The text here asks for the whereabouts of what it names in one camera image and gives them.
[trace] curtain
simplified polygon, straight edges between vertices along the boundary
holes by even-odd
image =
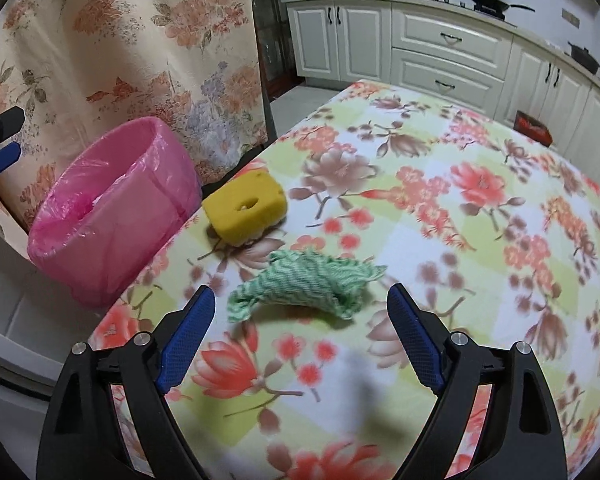
[[[164,120],[216,182],[267,140],[250,0],[9,0],[0,113],[13,105],[23,155],[0,200],[25,228],[82,150],[140,116]]]

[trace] rag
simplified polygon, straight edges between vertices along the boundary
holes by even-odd
[[[245,321],[258,303],[319,308],[351,319],[363,306],[363,287],[384,275],[386,266],[315,251],[273,251],[269,267],[229,296],[229,322]]]

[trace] electrical socket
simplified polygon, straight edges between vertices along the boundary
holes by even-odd
[[[571,14],[567,9],[562,10],[562,17],[575,28],[580,28],[580,19],[575,14]]]

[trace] floral tablecloth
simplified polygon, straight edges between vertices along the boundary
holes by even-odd
[[[600,446],[600,188],[557,154],[470,110],[358,82],[245,168],[285,188],[286,221],[253,245],[218,241],[198,212],[93,333],[124,344],[198,286],[217,309],[183,383],[167,395],[214,480],[390,479],[435,397],[386,312],[402,282],[424,310],[479,344],[526,340],[541,361],[573,478]],[[270,306],[240,326],[226,300],[279,248],[388,266],[353,322]],[[450,474],[483,424],[481,387]],[[148,471],[114,387],[123,434]]]

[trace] cooking pot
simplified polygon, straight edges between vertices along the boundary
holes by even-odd
[[[598,63],[596,58],[589,53],[589,49],[576,46],[571,43],[571,41],[568,41],[567,43],[571,45],[571,57],[573,57],[574,60],[580,63],[592,74],[597,74],[598,69],[600,68],[600,63]]]
[[[501,0],[473,0],[474,3],[480,7],[486,7],[487,9],[494,10],[498,14],[504,14],[508,9],[516,8],[516,9],[525,9],[531,10],[532,12],[536,12],[535,9],[531,7],[527,7],[526,5],[509,5]]]

